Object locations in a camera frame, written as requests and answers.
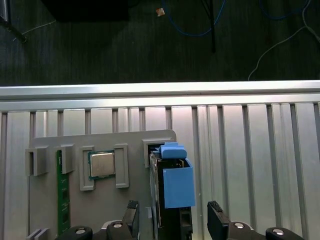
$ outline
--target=white cable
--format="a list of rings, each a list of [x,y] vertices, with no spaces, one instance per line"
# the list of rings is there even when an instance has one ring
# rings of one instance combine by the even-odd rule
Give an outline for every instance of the white cable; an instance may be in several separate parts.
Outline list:
[[[47,26],[47,25],[53,24],[53,23],[55,23],[55,22],[56,22],[56,20],[51,21],[51,22],[46,23],[46,24],[43,24],[43,25],[41,25],[41,26],[36,26],[36,27],[34,27],[34,28],[32,28],[32,29],[30,29],[30,30],[28,30],[28,31],[25,31],[24,33],[22,33],[22,35],[25,35],[25,34],[31,32],[31,31],[33,31],[33,30],[36,30],[36,29],[45,27],[45,26]]]
[[[250,81],[250,78],[251,78],[252,74],[254,74],[255,71],[258,69],[259,64],[260,64],[260,61],[261,61],[261,59],[264,57],[264,55],[266,55],[268,52],[270,52],[270,51],[271,51],[272,49],[274,49],[276,46],[278,46],[278,45],[280,45],[280,44],[283,44],[283,43],[285,43],[286,41],[292,39],[297,33],[299,33],[302,29],[305,29],[305,28],[306,28],[306,26],[303,26],[303,27],[299,28],[299,30],[296,31],[294,34],[292,34],[290,37],[286,38],[286,39],[283,40],[283,41],[278,42],[277,44],[275,44],[275,45],[273,45],[272,47],[270,47],[267,51],[265,51],[265,52],[261,55],[261,57],[259,58],[258,62],[256,63],[255,69],[253,69],[253,71],[252,71],[252,72],[250,73],[250,75],[248,76],[248,81]]]
[[[310,2],[311,2],[311,0],[308,1],[308,3],[306,4],[306,6],[304,7],[304,9],[303,9],[303,11],[302,11],[302,19],[303,19],[303,24],[304,24],[304,26],[301,27],[301,28],[299,28],[294,34],[292,34],[291,36],[289,36],[289,37],[286,38],[285,40],[282,40],[282,41],[278,42],[277,44],[275,44],[275,45],[273,45],[272,47],[270,47],[267,51],[265,51],[265,52],[261,55],[261,57],[258,59],[258,62],[256,63],[255,69],[253,69],[253,71],[252,71],[252,72],[250,73],[250,75],[248,76],[248,81],[250,81],[250,78],[251,78],[252,74],[254,74],[255,71],[258,69],[259,64],[260,64],[260,61],[261,61],[261,59],[264,57],[264,55],[266,55],[268,52],[270,52],[270,51],[271,51],[272,49],[274,49],[276,46],[278,46],[278,45],[280,45],[280,44],[283,44],[283,43],[285,43],[286,41],[288,41],[288,40],[290,40],[291,38],[293,38],[293,37],[294,37],[297,33],[299,33],[302,29],[307,28],[307,29],[310,31],[310,33],[312,33],[312,34],[315,36],[315,38],[318,40],[318,42],[320,43],[320,37],[316,34],[316,32],[315,32],[311,27],[309,27],[309,26],[307,25],[306,18],[305,18],[305,12],[306,12],[306,9],[309,7]]]
[[[304,23],[304,25],[306,26],[306,28],[310,31],[310,33],[312,33],[312,34],[315,36],[315,38],[316,38],[316,39],[318,40],[318,42],[320,43],[320,37],[316,34],[316,32],[315,32],[311,27],[309,27],[309,26],[307,25],[307,22],[306,22],[305,11],[306,11],[306,9],[309,7],[310,3],[311,3],[311,0],[308,1],[307,5],[305,6],[305,8],[304,8],[303,11],[302,11],[302,20],[303,20],[303,23]]]

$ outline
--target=black pole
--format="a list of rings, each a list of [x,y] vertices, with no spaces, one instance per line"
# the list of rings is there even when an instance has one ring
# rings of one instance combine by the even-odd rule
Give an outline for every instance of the black pole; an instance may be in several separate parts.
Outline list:
[[[0,25],[11,32],[17,39],[19,39],[22,43],[27,41],[27,38],[21,34],[14,26],[10,24],[10,22],[6,21],[2,16],[0,16]]]
[[[211,23],[211,45],[212,52],[216,52],[216,34],[215,34],[215,17],[214,17],[214,0],[210,1],[210,23]]]

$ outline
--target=gray plastic holder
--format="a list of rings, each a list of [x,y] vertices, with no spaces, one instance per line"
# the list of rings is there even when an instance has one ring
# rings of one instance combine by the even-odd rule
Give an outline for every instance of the gray plastic holder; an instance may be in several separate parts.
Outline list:
[[[27,176],[39,176],[47,170],[47,146],[25,150],[25,173]]]

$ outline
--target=blue plastic part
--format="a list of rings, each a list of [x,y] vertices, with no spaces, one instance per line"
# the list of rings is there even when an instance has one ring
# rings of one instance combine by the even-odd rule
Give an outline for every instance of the blue plastic part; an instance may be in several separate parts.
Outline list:
[[[194,170],[189,167],[163,169],[164,208],[185,208],[196,205]]]
[[[166,142],[159,148],[162,159],[185,159],[187,151],[183,145],[177,142]]]

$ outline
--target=cpu processor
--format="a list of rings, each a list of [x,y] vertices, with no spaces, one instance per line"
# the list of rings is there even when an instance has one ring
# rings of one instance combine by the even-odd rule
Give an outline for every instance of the cpu processor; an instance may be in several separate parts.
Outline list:
[[[115,174],[114,151],[90,151],[88,161],[91,180],[103,179]]]

